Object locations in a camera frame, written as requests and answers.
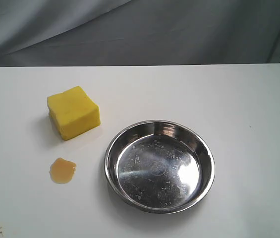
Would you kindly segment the round stainless steel dish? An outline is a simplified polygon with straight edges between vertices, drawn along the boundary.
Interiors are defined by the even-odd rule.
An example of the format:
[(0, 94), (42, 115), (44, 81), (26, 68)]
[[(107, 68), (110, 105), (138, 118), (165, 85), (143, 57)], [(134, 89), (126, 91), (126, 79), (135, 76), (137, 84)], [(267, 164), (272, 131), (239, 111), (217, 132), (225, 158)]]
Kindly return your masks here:
[(199, 203), (215, 179), (215, 161), (193, 130), (166, 120), (132, 124), (110, 142), (104, 156), (108, 185), (141, 211), (173, 214)]

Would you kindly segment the orange liquid spill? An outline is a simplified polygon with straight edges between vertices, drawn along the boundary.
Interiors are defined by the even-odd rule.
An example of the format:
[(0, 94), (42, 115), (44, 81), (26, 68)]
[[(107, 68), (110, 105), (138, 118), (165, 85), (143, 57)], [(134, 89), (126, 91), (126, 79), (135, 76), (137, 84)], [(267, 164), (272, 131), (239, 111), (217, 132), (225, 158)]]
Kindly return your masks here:
[(76, 167), (75, 162), (57, 158), (50, 166), (50, 178), (56, 184), (69, 183), (75, 174)]

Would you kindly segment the grey backdrop cloth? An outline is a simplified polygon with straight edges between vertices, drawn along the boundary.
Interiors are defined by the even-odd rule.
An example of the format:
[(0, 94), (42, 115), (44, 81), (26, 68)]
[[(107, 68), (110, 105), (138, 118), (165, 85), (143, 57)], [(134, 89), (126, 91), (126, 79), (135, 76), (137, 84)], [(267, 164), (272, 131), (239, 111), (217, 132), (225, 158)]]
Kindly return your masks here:
[(280, 61), (280, 0), (0, 0), (0, 66)]

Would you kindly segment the yellow sponge block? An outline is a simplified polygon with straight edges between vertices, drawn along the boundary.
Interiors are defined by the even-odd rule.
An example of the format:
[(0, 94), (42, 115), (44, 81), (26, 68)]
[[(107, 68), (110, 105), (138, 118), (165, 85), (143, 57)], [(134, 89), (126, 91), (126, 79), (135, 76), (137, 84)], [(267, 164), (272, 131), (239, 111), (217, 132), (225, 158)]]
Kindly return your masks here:
[(47, 97), (47, 105), (63, 140), (75, 138), (101, 124), (99, 106), (80, 86)]

